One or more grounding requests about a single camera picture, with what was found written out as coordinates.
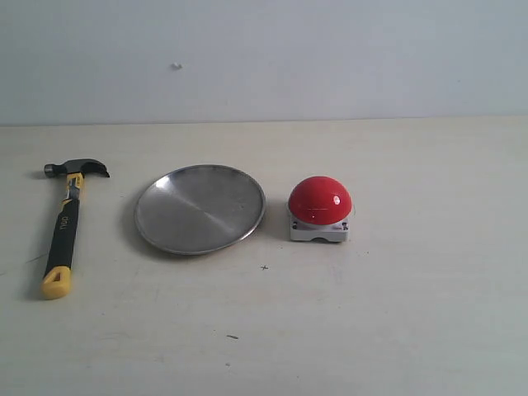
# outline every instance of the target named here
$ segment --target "hammer head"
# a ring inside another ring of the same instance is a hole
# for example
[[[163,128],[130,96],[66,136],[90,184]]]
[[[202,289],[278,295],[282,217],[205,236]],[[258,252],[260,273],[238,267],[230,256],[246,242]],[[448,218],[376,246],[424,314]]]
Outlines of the hammer head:
[[[44,166],[44,174],[47,177],[55,177],[58,175],[67,175],[69,173],[82,173],[86,176],[87,173],[100,173],[102,176],[110,177],[106,171],[106,166],[95,159],[70,159],[62,165],[55,165],[48,163]]]

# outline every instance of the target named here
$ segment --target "white wall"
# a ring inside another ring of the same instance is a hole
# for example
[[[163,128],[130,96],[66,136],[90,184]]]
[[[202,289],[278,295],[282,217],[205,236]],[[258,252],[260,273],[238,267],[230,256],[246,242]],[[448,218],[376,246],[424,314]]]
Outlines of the white wall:
[[[521,0],[3,0],[0,124],[526,113],[527,15]]]

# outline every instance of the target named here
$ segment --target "black rubber grip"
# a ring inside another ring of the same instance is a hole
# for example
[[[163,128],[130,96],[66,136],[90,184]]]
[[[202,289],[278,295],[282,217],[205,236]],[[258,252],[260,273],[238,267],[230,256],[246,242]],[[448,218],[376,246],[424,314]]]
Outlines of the black rubber grip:
[[[44,277],[56,266],[72,267],[78,218],[79,200],[74,199],[64,205],[62,212],[57,216]]]

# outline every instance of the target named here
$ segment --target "table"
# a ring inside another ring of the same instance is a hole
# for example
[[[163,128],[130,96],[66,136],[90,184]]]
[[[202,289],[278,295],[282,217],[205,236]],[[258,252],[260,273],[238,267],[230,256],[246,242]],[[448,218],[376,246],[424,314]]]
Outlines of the table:
[[[521,395],[528,117],[0,129],[0,394]],[[39,295],[64,181],[96,158],[73,290]],[[208,256],[147,246],[133,208],[173,169],[255,177],[262,225]],[[351,191],[351,241],[288,240],[312,175]]]

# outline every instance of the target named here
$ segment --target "yellow rubber grip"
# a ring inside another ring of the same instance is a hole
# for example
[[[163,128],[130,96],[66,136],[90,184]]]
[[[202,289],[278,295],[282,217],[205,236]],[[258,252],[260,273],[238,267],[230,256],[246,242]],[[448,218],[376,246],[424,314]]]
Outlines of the yellow rubber grip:
[[[60,299],[71,288],[71,270],[67,266],[56,266],[42,280],[41,289],[46,299]]]

